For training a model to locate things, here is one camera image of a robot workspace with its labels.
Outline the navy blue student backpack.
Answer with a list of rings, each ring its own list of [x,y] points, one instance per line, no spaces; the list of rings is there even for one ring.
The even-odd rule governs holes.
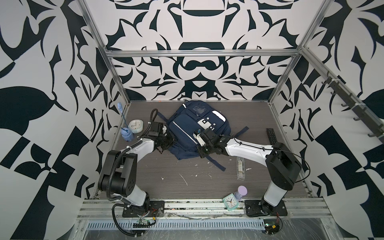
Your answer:
[[[169,118],[158,113],[166,122],[176,142],[169,148],[178,160],[197,158],[200,156],[199,141],[194,133],[201,133],[206,129],[217,135],[229,135],[231,127],[228,119],[203,101],[189,101],[183,103]]]

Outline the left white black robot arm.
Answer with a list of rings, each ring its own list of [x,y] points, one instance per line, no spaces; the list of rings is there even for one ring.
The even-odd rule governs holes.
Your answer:
[[[111,202],[121,201],[126,206],[144,206],[149,196],[136,184],[138,162],[154,151],[167,150],[174,142],[175,137],[166,124],[152,122],[136,143],[121,151],[108,152],[98,189]]]

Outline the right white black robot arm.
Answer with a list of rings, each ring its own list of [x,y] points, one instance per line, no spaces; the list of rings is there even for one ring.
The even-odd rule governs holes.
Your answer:
[[[215,153],[244,158],[265,166],[271,183],[261,200],[261,206],[267,210],[276,208],[286,193],[299,181],[302,171],[302,164],[297,159],[299,156],[292,153],[283,143],[258,145],[235,137],[218,135],[210,129],[197,130],[193,137],[198,143],[198,153],[201,157]]]

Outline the clear plastic ruler case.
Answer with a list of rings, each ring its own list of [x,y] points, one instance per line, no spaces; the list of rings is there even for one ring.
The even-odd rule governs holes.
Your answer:
[[[240,181],[246,178],[245,159],[242,157],[237,157],[237,178]]]

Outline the purple lidded small bottle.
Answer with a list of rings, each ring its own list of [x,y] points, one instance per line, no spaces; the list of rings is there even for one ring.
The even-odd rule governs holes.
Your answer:
[[[248,194],[248,189],[245,186],[239,186],[237,191],[234,193],[235,198],[240,201]]]

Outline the black tv remote control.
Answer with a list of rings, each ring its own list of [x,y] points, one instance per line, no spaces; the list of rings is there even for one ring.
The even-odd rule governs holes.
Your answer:
[[[267,131],[267,136],[268,136],[268,139],[270,141],[270,144],[272,146],[277,144],[278,139],[277,139],[277,136],[276,136],[274,129],[273,128],[267,128],[266,131]]]

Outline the small green alarm clock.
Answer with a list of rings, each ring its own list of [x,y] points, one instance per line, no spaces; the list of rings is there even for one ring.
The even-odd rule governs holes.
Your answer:
[[[239,206],[239,201],[232,193],[223,198],[223,203],[228,211],[232,211]]]

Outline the left small circuit board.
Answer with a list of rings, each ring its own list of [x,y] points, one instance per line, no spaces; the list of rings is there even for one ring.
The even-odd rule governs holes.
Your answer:
[[[153,218],[151,221],[150,220],[145,220],[145,219],[140,219],[138,220],[137,223],[133,223],[132,228],[137,229],[137,228],[150,228],[151,226],[154,226],[157,223],[156,219]]]

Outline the right circuit board green light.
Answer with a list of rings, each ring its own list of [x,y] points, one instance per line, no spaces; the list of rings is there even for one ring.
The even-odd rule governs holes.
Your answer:
[[[263,233],[273,236],[282,230],[283,221],[280,218],[266,219],[264,220],[264,225],[265,229],[263,230]]]

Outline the light blue round wall clock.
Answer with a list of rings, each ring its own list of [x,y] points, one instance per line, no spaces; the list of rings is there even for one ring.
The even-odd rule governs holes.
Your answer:
[[[143,120],[132,120],[128,124],[129,129],[132,131],[133,134],[141,133],[144,129],[144,122]]]

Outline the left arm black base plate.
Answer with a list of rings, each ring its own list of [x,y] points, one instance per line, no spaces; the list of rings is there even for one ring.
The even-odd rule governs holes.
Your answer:
[[[130,206],[124,208],[123,218],[138,218],[138,217],[151,217],[152,213],[163,213],[165,208],[164,201],[149,201],[145,202],[143,206]]]

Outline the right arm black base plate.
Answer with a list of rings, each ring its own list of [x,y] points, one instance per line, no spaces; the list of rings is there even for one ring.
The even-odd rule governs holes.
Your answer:
[[[288,215],[287,207],[284,201],[280,201],[277,206],[272,206],[264,199],[262,200],[245,200],[246,215],[250,218],[263,216],[283,216]]]

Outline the wall mounted hook rail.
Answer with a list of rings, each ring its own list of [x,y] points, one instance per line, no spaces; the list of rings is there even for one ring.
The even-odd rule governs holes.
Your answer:
[[[332,99],[337,96],[343,103],[341,106],[354,112],[354,121],[361,121],[371,131],[368,134],[370,138],[377,138],[382,144],[384,143],[384,122],[363,103],[356,94],[352,92],[342,80],[336,78],[330,71],[326,73],[327,79],[322,85],[327,85],[332,89]]]

